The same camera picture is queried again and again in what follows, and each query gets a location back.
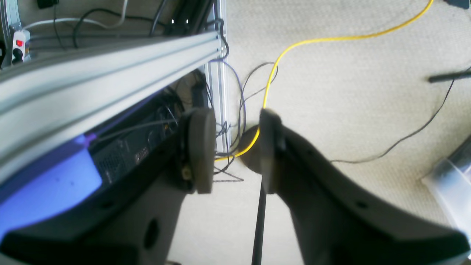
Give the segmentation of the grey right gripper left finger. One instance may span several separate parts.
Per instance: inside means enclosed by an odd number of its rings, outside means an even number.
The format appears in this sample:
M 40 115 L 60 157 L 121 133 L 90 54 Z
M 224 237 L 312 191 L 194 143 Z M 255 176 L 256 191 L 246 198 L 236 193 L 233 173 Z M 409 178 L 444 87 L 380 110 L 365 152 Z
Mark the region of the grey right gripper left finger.
M 162 265 L 187 194 L 212 191 L 215 115 L 194 109 L 133 171 L 71 210 L 12 230 L 1 252 L 33 265 Z

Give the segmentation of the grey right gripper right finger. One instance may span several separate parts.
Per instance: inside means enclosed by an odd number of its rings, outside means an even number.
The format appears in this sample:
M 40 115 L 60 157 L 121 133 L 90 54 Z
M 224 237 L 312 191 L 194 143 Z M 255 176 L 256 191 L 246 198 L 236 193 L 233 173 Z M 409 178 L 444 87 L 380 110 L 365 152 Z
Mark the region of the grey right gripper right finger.
M 263 109 L 263 188 L 289 208 L 306 265 L 459 265 L 464 233 L 387 203 L 335 168 L 305 138 Z

